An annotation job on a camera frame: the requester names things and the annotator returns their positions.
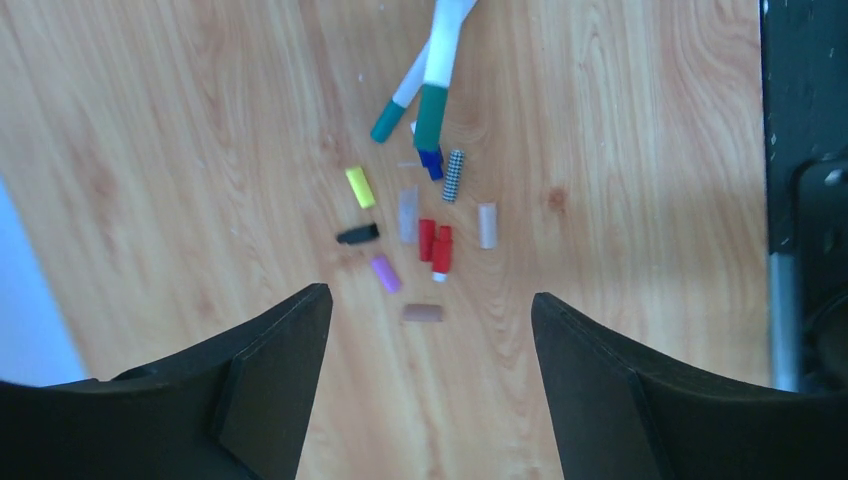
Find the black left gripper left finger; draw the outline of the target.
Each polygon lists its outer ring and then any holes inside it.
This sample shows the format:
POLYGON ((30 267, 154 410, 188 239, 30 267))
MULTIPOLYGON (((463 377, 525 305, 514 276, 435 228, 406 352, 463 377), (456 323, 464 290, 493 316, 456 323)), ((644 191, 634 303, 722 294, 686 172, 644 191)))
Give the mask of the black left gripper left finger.
POLYGON ((108 380, 1 385, 5 479, 293 479, 331 324, 315 283, 108 380))

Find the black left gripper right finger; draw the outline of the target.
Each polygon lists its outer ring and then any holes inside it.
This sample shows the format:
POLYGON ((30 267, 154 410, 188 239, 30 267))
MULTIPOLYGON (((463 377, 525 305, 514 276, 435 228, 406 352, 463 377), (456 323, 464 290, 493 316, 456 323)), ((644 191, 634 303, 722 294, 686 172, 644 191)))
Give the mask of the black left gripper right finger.
POLYGON ((843 479, 847 396, 724 377, 628 338, 550 293, 535 349, 568 479, 843 479))

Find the brown marker cap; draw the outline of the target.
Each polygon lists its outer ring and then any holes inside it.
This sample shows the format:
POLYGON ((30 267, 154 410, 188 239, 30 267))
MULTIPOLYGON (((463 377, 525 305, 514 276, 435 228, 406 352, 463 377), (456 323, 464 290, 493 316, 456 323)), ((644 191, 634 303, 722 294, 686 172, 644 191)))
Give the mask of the brown marker cap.
POLYGON ((435 304, 406 304, 402 309, 402 319, 406 322, 442 322, 443 315, 443 307, 435 304))

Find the pink marker cap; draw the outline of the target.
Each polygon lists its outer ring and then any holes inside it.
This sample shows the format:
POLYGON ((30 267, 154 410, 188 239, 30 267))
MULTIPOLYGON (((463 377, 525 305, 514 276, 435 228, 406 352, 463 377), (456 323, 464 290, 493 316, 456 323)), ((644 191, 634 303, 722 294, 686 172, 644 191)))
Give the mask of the pink marker cap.
POLYGON ((400 291, 402 288, 400 277, 385 255, 375 256, 371 260, 371 267, 387 292, 397 293, 400 291))

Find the black marker cap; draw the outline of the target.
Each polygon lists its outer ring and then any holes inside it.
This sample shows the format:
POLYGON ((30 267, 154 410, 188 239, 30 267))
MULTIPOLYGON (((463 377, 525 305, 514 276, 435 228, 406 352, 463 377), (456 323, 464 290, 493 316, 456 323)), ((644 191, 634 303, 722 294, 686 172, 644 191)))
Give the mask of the black marker cap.
POLYGON ((353 227, 336 235, 336 241, 344 245, 357 245, 376 241, 380 238, 380 231, 376 223, 353 227))

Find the red marker cap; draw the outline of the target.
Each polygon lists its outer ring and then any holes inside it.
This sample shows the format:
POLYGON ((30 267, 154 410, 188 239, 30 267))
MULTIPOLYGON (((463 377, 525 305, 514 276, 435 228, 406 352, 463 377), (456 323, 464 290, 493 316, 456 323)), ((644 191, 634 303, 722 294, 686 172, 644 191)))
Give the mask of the red marker cap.
POLYGON ((453 231, 450 226, 439 227, 433 242, 432 250, 432 279, 443 283, 447 280, 452 266, 453 231))
POLYGON ((420 218, 418 222, 419 259, 431 262, 433 258, 433 243, 435 241, 436 222, 433 219, 420 218))

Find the beige marker cap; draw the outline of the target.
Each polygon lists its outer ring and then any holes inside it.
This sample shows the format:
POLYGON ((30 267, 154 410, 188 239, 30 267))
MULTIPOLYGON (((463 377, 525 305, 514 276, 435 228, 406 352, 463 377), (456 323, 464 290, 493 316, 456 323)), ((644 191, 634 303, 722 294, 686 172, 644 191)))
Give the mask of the beige marker cap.
POLYGON ((478 205, 478 233, 480 248, 493 250, 497 247, 497 207, 495 203, 478 205))

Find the yellow marker cap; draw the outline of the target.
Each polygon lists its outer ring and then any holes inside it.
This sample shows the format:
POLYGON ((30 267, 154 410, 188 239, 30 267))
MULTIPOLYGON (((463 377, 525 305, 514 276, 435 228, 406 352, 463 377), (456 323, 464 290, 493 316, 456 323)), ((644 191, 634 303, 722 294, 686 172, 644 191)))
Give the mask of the yellow marker cap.
POLYGON ((367 176, 361 166, 345 170, 346 178, 361 209, 369 209, 376 205, 374 193, 367 176))

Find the clear gel pen cap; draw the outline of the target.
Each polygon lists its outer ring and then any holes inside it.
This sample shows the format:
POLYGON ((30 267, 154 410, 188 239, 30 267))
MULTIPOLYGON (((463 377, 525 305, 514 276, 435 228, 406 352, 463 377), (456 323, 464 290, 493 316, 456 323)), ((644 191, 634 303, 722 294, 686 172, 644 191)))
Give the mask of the clear gel pen cap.
POLYGON ((398 200, 398 230, 400 240, 405 244, 418 242, 418 187, 400 191, 398 200))

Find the houndstooth pen cap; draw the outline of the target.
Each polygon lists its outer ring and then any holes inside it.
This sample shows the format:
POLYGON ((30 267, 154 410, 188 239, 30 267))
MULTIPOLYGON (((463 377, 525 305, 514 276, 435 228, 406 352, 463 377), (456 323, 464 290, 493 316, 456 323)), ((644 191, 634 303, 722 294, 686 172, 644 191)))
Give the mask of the houndstooth pen cap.
POLYGON ((448 165, 444 175, 442 200, 453 204, 456 202, 466 154, 463 150, 454 149, 450 152, 448 165))

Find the blue pen cap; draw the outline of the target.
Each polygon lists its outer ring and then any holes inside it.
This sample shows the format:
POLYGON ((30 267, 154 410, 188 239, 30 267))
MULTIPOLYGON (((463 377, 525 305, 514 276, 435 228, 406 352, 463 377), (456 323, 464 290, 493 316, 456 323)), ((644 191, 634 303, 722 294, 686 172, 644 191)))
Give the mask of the blue pen cap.
POLYGON ((442 149, 440 147, 433 151, 418 149, 417 153, 422 167, 428 172, 429 178, 432 181, 442 180, 444 178, 442 149))

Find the teal capped white marker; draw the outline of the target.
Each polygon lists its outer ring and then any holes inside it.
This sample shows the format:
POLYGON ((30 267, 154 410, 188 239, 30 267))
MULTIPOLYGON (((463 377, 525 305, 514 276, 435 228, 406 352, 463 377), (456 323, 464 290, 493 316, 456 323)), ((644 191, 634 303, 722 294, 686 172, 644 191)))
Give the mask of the teal capped white marker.
POLYGON ((389 138, 422 87, 430 44, 431 42, 427 41, 423 45, 415 61, 377 117, 370 131, 370 137, 376 143, 382 144, 389 138))

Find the dark green capped marker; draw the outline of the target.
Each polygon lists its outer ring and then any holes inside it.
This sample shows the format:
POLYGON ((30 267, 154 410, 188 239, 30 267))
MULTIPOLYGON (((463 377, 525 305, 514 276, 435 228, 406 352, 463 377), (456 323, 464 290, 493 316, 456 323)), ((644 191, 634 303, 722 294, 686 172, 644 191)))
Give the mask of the dark green capped marker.
POLYGON ((461 30, 476 4, 474 0, 435 2, 414 134, 419 150, 438 147, 461 30))

